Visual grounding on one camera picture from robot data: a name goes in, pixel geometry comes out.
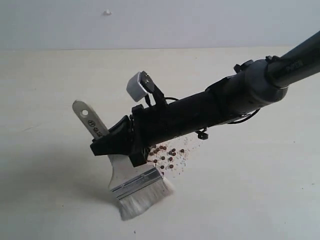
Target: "white wall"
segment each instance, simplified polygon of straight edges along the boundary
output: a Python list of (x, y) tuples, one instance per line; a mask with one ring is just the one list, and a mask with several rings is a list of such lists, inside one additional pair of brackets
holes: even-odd
[(319, 9), (318, 0), (1, 0), (0, 50), (295, 45), (319, 30)]

